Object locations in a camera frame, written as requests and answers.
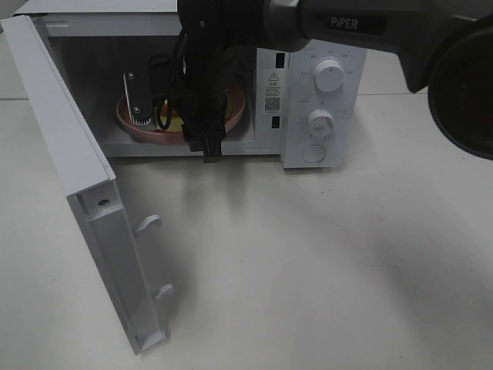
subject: robotic arm link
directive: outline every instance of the robotic arm link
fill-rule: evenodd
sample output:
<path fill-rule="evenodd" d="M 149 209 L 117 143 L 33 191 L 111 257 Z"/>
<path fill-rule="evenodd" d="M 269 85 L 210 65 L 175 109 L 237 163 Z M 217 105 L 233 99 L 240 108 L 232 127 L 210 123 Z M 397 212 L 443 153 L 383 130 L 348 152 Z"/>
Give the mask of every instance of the robotic arm link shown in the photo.
<path fill-rule="evenodd" d="M 190 147 L 220 156 L 238 45 L 294 52 L 310 39 L 393 52 L 454 144 L 493 160 L 491 0 L 179 0 L 187 46 L 176 106 Z"/>

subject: label sticker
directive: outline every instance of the label sticker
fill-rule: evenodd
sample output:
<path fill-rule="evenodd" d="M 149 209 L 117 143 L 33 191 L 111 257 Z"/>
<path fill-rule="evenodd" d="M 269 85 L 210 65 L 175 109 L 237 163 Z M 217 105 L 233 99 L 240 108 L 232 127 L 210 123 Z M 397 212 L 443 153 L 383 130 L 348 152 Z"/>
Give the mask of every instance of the label sticker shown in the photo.
<path fill-rule="evenodd" d="M 263 111 L 266 114 L 282 116 L 284 98 L 287 92 L 287 74 L 285 69 L 268 69 L 263 72 Z"/>

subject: white microwave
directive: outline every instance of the white microwave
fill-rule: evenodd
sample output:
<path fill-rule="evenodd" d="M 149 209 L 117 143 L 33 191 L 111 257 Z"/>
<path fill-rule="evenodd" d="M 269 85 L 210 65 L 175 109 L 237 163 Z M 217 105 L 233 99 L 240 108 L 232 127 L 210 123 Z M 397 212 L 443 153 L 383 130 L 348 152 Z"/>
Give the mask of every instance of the white microwave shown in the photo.
<path fill-rule="evenodd" d="M 119 121 L 124 74 L 170 53 L 176 0 L 36 0 L 2 21 L 65 195 L 135 353 L 163 340 L 135 238 L 159 216 L 129 224 L 112 156 L 192 156 L 189 147 L 138 140 Z M 341 165 L 366 50 L 311 42 L 295 53 L 245 48 L 244 95 L 224 155 L 280 156 L 285 168 Z"/>

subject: microwave door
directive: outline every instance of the microwave door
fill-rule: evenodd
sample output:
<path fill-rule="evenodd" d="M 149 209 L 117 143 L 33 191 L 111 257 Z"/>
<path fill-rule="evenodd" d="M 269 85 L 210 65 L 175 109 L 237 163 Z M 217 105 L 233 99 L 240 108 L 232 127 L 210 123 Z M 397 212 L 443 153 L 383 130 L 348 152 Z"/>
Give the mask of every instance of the microwave door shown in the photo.
<path fill-rule="evenodd" d="M 67 201 L 138 354 L 165 338 L 155 300 L 173 287 L 149 291 L 136 248 L 135 236 L 159 217 L 130 226 L 116 176 L 50 56 L 42 21 L 21 15 L 2 26 Z"/>

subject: white table surface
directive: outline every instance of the white table surface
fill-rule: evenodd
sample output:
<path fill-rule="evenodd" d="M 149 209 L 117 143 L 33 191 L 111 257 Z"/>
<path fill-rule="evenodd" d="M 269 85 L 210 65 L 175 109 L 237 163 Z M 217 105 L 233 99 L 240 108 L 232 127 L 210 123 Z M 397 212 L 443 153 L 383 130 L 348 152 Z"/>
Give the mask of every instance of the white table surface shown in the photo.
<path fill-rule="evenodd" d="M 344 167 L 117 160 L 171 338 L 134 356 L 0 35 L 0 369 L 490 369 L 493 163 L 371 53 Z"/>

